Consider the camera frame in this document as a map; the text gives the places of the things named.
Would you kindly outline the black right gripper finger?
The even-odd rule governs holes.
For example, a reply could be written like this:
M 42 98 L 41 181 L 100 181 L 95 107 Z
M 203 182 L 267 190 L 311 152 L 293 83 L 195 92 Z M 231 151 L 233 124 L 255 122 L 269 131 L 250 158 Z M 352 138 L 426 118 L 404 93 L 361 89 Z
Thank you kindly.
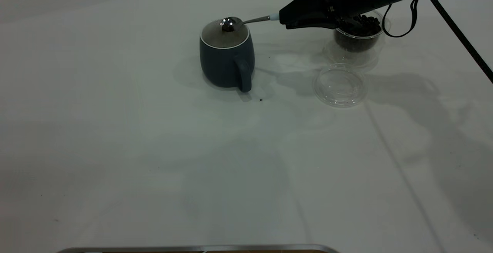
M 324 0 L 293 0 L 279 11 L 279 22 L 287 25 L 293 18 L 329 18 Z
M 293 18 L 287 21 L 287 29 L 300 29 L 300 28 L 327 28 L 337 29 L 339 27 L 340 20 L 333 17 L 322 18 Z

